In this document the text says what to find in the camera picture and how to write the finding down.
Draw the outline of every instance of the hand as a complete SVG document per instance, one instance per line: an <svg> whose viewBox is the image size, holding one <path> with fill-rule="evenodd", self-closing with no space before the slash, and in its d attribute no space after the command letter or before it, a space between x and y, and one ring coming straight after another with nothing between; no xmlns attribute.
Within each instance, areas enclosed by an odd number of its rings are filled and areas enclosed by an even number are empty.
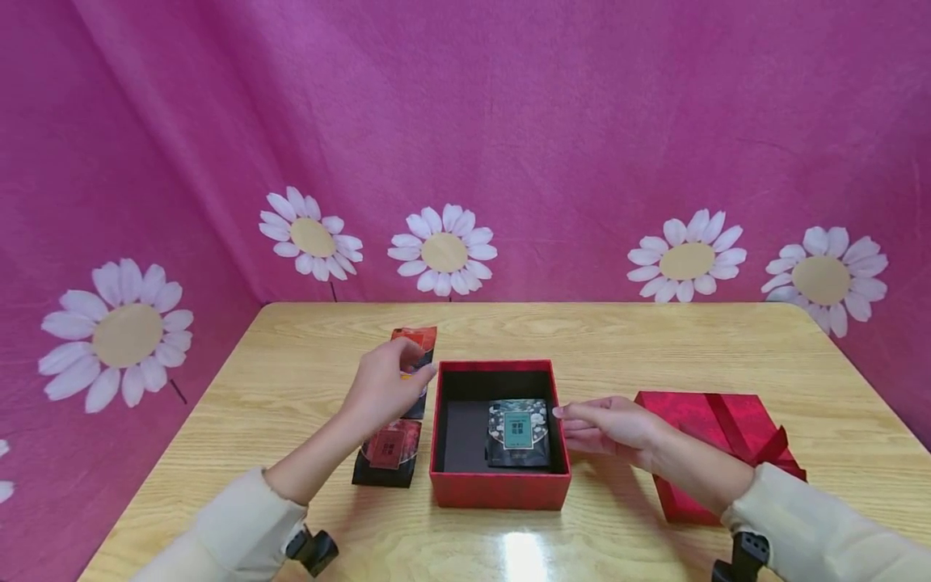
<svg viewBox="0 0 931 582"><path fill-rule="evenodd" d="M362 356L339 414L352 418L365 437L398 420L437 373L429 364L401 379L400 372L413 372L413 365L423 356L424 350L406 337L381 344Z"/></svg>
<svg viewBox="0 0 931 582"><path fill-rule="evenodd" d="M566 446L584 453L613 454L653 472L653 461L673 428L622 396L572 403L553 409L562 419Z"/></svg>

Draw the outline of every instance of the red ribbon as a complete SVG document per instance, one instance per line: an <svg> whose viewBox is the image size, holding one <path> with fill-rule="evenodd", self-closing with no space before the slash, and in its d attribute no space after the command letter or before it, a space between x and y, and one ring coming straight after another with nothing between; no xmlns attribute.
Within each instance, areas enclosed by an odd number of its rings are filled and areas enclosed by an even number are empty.
<svg viewBox="0 0 931 582"><path fill-rule="evenodd" d="M731 451L729 452L731 456L753 467L761 463L769 463L781 468L790 475L794 475L801 480L806 480L807 474L803 468L799 467L798 463L794 460L782 460L779 458L779 456L789 448L789 436L786 434L786 429L783 426L780 426L766 444L764 444L756 454L753 454L753 451L747 444L747 440L744 439L743 432L741 432L734 415L731 413L731 410L727 408L724 395L707 393L705 394L705 398L708 400L708 406L711 407L711 411L714 413L718 425L721 426L721 431L724 433L724 438L727 439L727 444L731 447ZM708 437L703 435L700 430L695 430L693 427L688 426L687 423L680 423L679 429L690 437L702 440L716 449L720 448L715 443L710 442Z"/></svg>

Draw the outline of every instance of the light wood tabletop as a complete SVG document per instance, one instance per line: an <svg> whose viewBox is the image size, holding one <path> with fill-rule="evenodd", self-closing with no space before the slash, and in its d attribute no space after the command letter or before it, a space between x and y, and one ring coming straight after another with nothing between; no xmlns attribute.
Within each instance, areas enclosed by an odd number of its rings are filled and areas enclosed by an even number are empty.
<svg viewBox="0 0 931 582"><path fill-rule="evenodd" d="M230 480L321 426L359 357L405 325L439 326L434 361L552 359L562 402L640 388L757 393L813 485L931 543L931 456L793 305L275 304L81 580L130 578ZM667 525L650 477L607 458L573 457L562 512L438 508L430 396L411 489L351 485L353 455L311 504L311 530L326 529L341 551L321 580L706 582L713 561L729 556L723 529ZM293 563L277 578L305 579Z"/></svg>

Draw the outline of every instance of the red box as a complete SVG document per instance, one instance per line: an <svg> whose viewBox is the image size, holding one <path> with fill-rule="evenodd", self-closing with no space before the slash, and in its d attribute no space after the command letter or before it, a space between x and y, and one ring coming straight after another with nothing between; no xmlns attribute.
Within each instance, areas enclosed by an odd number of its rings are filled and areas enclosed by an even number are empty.
<svg viewBox="0 0 931 582"><path fill-rule="evenodd" d="M430 480L441 508L562 509L572 471L553 364L548 359L442 361L430 448ZM489 401L544 399L549 467L488 467Z"/></svg>
<svg viewBox="0 0 931 582"><path fill-rule="evenodd" d="M806 480L792 453L786 429L776 428L754 394L640 392L635 402L682 432L750 465L773 465ZM666 521L720 525L721 521L680 489L654 476Z"/></svg>

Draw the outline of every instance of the beige sleeve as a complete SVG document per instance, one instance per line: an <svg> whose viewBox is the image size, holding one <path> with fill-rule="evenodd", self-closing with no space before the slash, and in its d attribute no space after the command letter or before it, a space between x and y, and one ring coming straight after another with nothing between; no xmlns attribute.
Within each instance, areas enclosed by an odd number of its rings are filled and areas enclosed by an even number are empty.
<svg viewBox="0 0 931 582"><path fill-rule="evenodd" d="M134 582L268 582L307 515L282 499L255 468L230 483L194 527L142 568Z"/></svg>
<svg viewBox="0 0 931 582"><path fill-rule="evenodd" d="M764 535L769 567L786 582L911 582L931 572L931 549L768 464L722 522Z"/></svg>

